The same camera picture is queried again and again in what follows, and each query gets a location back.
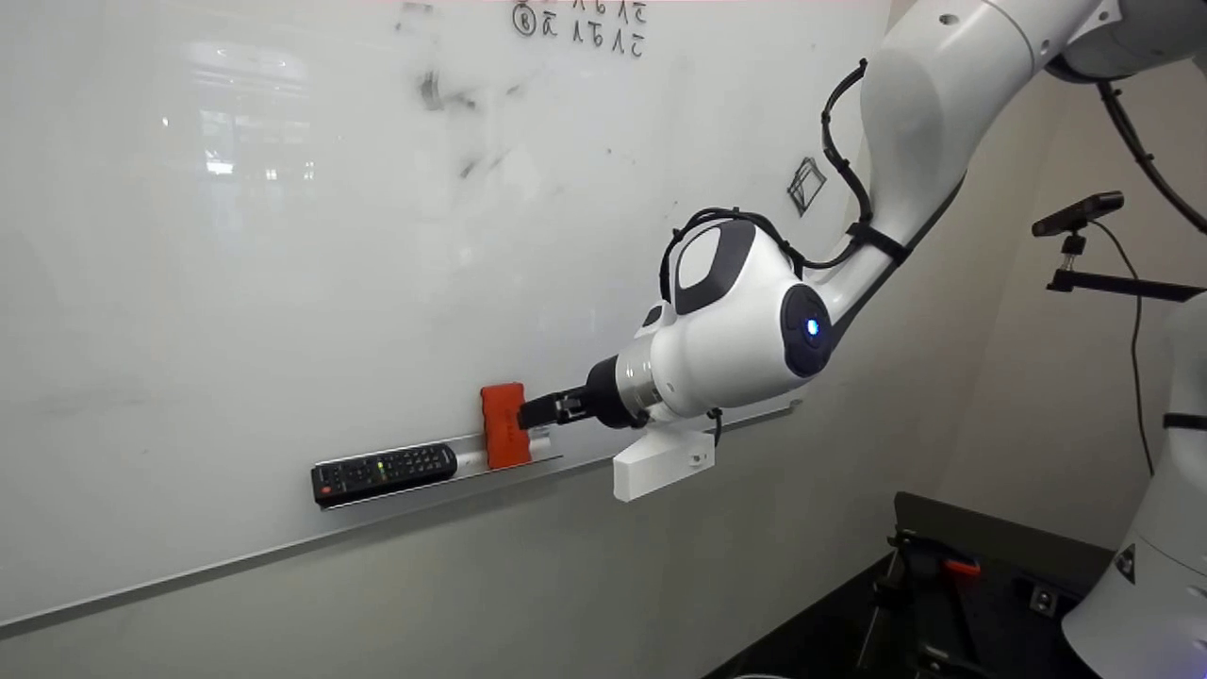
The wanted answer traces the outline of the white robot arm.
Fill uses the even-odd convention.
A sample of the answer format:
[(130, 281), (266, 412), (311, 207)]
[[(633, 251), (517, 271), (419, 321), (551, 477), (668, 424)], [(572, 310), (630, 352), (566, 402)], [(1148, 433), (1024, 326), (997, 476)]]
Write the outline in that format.
[[(873, 179), (850, 246), (816, 262), (750, 212), (704, 207), (668, 246), (659, 302), (588, 380), (523, 424), (600, 419), (637, 433), (615, 492), (645, 497), (712, 447), (688, 421), (816, 377), (859, 305), (960, 194), (999, 109), (1040, 71), (1112, 81), (1207, 46), (1207, 0), (913, 0), (852, 76)], [(1207, 679), (1207, 297), (1171, 318), (1166, 440), (1119, 551), (1063, 616), (1099, 679)]]

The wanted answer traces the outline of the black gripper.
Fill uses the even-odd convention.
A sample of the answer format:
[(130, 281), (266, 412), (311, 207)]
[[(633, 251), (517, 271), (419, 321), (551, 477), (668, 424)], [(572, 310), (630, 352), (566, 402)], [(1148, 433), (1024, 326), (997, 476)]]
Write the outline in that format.
[(605, 424), (645, 424), (645, 416), (633, 416), (624, 402), (619, 380), (615, 380), (615, 360), (605, 359), (588, 369), (580, 387), (538, 394), (522, 402), (522, 429), (551, 424), (551, 421), (577, 421), (577, 419), (600, 419)]

